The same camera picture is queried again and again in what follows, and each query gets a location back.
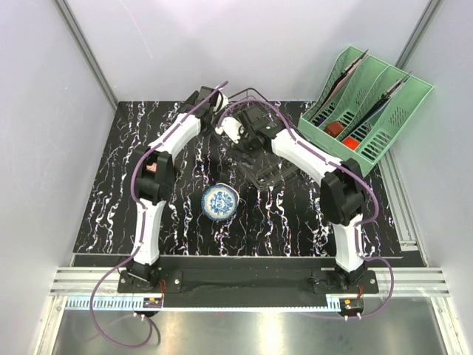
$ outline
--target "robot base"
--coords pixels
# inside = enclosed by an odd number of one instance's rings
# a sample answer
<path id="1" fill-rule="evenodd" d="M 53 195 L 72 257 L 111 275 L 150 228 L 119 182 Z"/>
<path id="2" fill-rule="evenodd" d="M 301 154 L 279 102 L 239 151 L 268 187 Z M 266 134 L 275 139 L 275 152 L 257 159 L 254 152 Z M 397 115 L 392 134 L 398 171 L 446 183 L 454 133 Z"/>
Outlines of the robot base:
<path id="1" fill-rule="evenodd" d="M 159 280 L 166 281 L 167 294 L 179 294 L 183 282 L 183 273 L 180 270 L 162 270 L 160 271 Z M 161 289 L 158 281 L 156 286 L 152 286 L 151 283 L 134 277 L 127 270 L 123 270 L 120 273 L 117 292 L 121 294 L 157 294 L 161 292 Z"/>
<path id="2" fill-rule="evenodd" d="M 364 294 L 377 294 L 379 292 L 378 281 L 374 271 L 365 271 L 356 281 L 348 284 L 340 282 L 340 271 L 318 270 L 312 271 L 309 279 L 313 284 L 315 294 L 358 294 L 363 286 Z"/>

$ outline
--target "metal frame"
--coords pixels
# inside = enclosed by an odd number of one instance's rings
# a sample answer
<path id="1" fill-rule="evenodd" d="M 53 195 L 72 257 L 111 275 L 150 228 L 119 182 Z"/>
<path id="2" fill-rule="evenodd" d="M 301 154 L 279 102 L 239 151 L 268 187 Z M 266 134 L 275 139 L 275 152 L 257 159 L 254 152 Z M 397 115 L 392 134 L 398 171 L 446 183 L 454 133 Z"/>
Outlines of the metal frame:
<path id="1" fill-rule="evenodd" d="M 104 95 L 107 97 L 110 105 L 116 109 L 118 101 L 113 93 L 112 88 L 108 84 L 102 70 L 100 69 L 89 45 L 86 42 L 84 34 L 81 32 L 72 11 L 67 4 L 67 0 L 53 0 L 61 16 L 64 18 L 72 36 L 76 40 L 84 58 L 86 59 L 92 73 L 94 74 L 98 84 L 101 86 Z M 406 43 L 396 66 L 403 69 L 415 51 L 422 35 L 425 33 L 429 23 L 434 18 L 442 0 L 430 0 L 427 4 L 422 16 L 416 24 L 408 42 Z M 406 190 L 398 175 L 398 168 L 391 152 L 380 162 L 381 174 L 387 188 L 389 204 L 392 208 L 393 217 L 398 231 L 401 250 L 416 251 L 419 250 L 424 262 L 427 263 L 426 253 L 424 251 L 421 239 L 418 237 L 418 229 L 412 216 L 409 201 L 407 199 Z M 390 287 L 389 272 L 385 268 L 373 268 L 380 293 L 373 295 L 386 294 Z M 34 350 L 34 354 L 51 354 L 56 337 L 58 335 L 59 326 L 61 324 L 64 310 L 69 308 L 77 309 L 79 303 L 71 302 L 75 297 L 89 297 L 96 282 L 108 271 L 108 268 L 60 268 L 56 274 L 51 294 L 48 297 L 47 305 L 41 318 L 41 329 L 38 341 Z M 448 288 L 440 268 L 395 268 L 395 292 L 394 297 L 425 297 L 430 299 L 434 308 L 435 318 L 438 322 L 441 336 L 446 346 L 448 354 L 469 354 L 462 331 L 457 321 L 452 300 L 449 296 Z M 123 299 L 123 295 L 116 292 L 119 274 L 114 273 L 102 284 L 99 289 L 98 297 L 102 300 L 110 301 L 110 303 L 102 303 L 102 309 L 128 309 L 128 305 L 119 300 Z M 133 294 L 132 300 L 140 302 L 144 296 L 149 297 L 151 294 Z M 329 308 L 336 308 L 336 298 L 340 295 L 327 295 Z M 164 311 L 179 311 L 180 309 L 164 308 Z M 244 311 L 242 308 L 196 308 L 194 311 Z M 246 311 L 322 311 L 322 310 L 290 310 L 287 308 L 254 308 Z"/>
<path id="2" fill-rule="evenodd" d="M 110 106 L 113 108 L 113 111 L 117 109 L 118 99 L 115 96 L 112 88 L 109 85 L 109 82 L 106 80 L 105 75 L 102 72 L 100 65 L 98 65 L 97 59 L 95 59 L 94 53 L 90 49 L 87 40 L 82 33 L 82 30 L 79 26 L 79 23 L 74 17 L 67 0 L 53 0 L 56 7 L 58 8 L 61 17 L 67 25 L 72 37 L 75 40 L 75 43 L 78 45 L 79 50 L 81 51 L 84 59 L 89 65 L 90 71 L 95 77 L 97 84 L 101 87 L 103 94 L 105 95 Z"/>
<path id="3" fill-rule="evenodd" d="M 414 30 L 407 40 L 406 45 L 402 49 L 401 54 L 399 55 L 398 61 L 396 61 L 396 67 L 403 69 L 409 59 L 412 57 L 412 54 L 417 48 L 417 45 L 422 39 L 423 34 L 427 31 L 427 28 L 430 25 L 430 22 L 437 13 L 438 8 L 442 4 L 443 0 L 429 0 L 426 8 L 424 9 L 421 17 L 419 18 L 418 23 L 415 25 Z"/>
<path id="4" fill-rule="evenodd" d="M 59 268 L 56 274 L 47 307 L 42 317 L 44 321 L 35 347 L 35 355 L 49 355 L 54 348 L 64 310 L 88 309 L 87 304 L 79 304 L 90 297 L 97 281 L 109 268 Z M 376 273 L 379 294 L 365 297 L 379 297 L 385 295 L 390 287 L 389 272 L 386 268 L 371 268 Z M 393 297 L 422 297 L 430 299 L 438 322 L 440 334 L 443 338 L 448 354 L 468 355 L 465 338 L 457 321 L 452 300 L 440 268 L 394 268 L 395 290 Z M 98 310 L 140 310 L 139 303 L 144 297 L 161 297 L 156 294 L 132 294 L 123 296 L 117 293 L 120 280 L 119 273 L 113 273 L 103 282 L 97 295 L 101 298 Z M 347 295 L 327 295 L 327 308 L 166 308 L 162 311 L 238 311 L 238 312 L 327 312 L 337 311 L 340 298 Z"/>

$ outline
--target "black mounting plate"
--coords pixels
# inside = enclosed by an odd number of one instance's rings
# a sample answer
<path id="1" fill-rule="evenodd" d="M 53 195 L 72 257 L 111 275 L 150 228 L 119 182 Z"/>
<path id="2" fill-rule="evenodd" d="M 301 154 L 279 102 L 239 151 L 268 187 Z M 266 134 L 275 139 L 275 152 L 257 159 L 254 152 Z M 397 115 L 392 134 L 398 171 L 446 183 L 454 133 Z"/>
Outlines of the black mounting plate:
<path id="1" fill-rule="evenodd" d="M 348 286 L 347 290 L 344 290 L 338 283 L 330 283 L 330 280 L 335 280 L 335 277 L 332 277 L 335 272 L 334 270 L 312 271 L 311 280 L 315 294 L 358 294 L 361 285 L 364 294 L 379 293 L 376 273 L 372 270 L 365 271 L 358 281 Z"/>
<path id="2" fill-rule="evenodd" d="M 160 280 L 166 281 L 166 294 L 179 294 L 183 284 L 183 273 L 181 270 L 162 270 Z M 130 276 L 127 270 L 120 273 L 117 292 L 120 294 L 156 294 L 161 292 L 158 285 L 153 288 L 148 282 Z"/>

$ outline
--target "black base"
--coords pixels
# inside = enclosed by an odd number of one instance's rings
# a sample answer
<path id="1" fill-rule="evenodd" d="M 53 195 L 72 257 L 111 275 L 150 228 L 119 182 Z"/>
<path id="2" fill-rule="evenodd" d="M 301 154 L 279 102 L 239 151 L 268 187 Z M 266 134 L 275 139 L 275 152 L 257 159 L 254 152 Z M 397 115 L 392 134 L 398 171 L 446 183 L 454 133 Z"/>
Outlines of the black base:
<path id="1" fill-rule="evenodd" d="M 166 294 L 178 294 L 182 287 L 183 273 L 179 270 L 162 271 L 161 280 L 166 282 Z M 133 277 L 127 270 L 123 270 L 120 273 L 117 292 L 121 294 L 160 293 L 161 288 L 159 283 L 153 287 L 151 283 Z"/>
<path id="2" fill-rule="evenodd" d="M 126 265 L 127 275 L 147 282 L 151 287 L 158 287 L 160 280 L 159 260 L 153 265 L 136 263 L 134 260 Z"/>
<path id="3" fill-rule="evenodd" d="M 339 273 L 335 270 L 312 271 L 310 280 L 316 294 L 358 294 L 360 286 L 363 286 L 364 294 L 377 294 L 379 292 L 376 273 L 371 270 L 365 271 L 363 276 L 351 285 L 342 285 L 339 282 Z"/>
<path id="4" fill-rule="evenodd" d="M 72 266 L 76 267 L 113 267 L 127 256 L 113 254 L 76 254 Z M 403 251 L 402 258 L 389 259 L 393 268 L 423 268 L 425 265 L 419 251 Z M 202 267 L 220 267 L 231 268 L 235 264 L 248 265 L 248 267 L 259 266 L 265 268 L 273 267 L 309 267 L 314 268 L 332 268 L 335 265 L 331 257 L 183 257 L 182 255 L 161 255 L 160 265 L 163 268 L 202 268 Z M 381 261 L 370 262 L 370 268 L 384 268 Z"/>
<path id="5" fill-rule="evenodd" d="M 361 279 L 365 272 L 367 272 L 367 264 L 365 262 L 363 262 L 356 270 L 351 272 L 346 272 L 339 265 L 335 265 L 335 273 L 330 274 L 330 276 L 335 277 L 336 281 L 338 281 L 341 287 L 345 289 L 348 285 L 353 285 Z"/>
<path id="6" fill-rule="evenodd" d="M 363 298 L 346 298 L 340 301 L 341 310 L 338 314 L 340 314 L 342 317 L 359 317 L 363 314 Z"/>
<path id="7" fill-rule="evenodd" d="M 146 318 L 152 318 L 154 317 L 156 314 L 159 313 L 159 311 L 135 311 L 136 314 L 139 314 L 139 315 L 143 315 L 145 316 Z"/>

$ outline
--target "metal floor panel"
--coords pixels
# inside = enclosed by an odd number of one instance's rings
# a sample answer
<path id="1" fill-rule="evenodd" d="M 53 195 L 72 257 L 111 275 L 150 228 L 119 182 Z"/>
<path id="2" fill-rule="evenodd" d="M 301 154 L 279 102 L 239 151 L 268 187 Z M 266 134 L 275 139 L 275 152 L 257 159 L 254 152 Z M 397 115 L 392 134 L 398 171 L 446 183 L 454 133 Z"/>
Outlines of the metal floor panel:
<path id="1" fill-rule="evenodd" d="M 379 305 L 379 300 L 369 300 L 367 306 Z M 126 313 L 96 314 L 106 328 Z M 395 299 L 378 316 L 350 322 L 313 314 L 226 312 L 161 312 L 152 319 L 160 331 L 159 346 L 154 333 L 147 346 L 130 351 L 100 337 L 84 341 L 96 334 L 89 312 L 65 311 L 53 354 L 446 354 L 433 307 L 418 298 Z M 126 319 L 107 333 L 137 344 L 148 328 L 139 319 Z"/>

